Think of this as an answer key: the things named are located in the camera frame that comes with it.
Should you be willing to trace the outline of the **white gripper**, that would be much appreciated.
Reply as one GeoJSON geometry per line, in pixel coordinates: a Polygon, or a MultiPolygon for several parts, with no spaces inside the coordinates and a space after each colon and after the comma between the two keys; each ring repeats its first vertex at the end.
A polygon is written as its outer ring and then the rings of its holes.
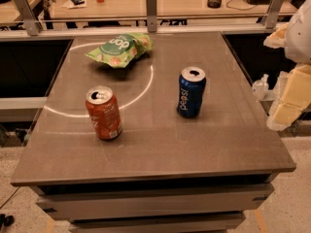
{"type": "Polygon", "coordinates": [[[269,111],[266,125],[283,131],[311,104],[311,0],[305,0],[285,23],[270,34],[263,44],[272,49],[285,47],[285,56],[297,64],[287,76],[280,76],[280,96],[269,111]]]}

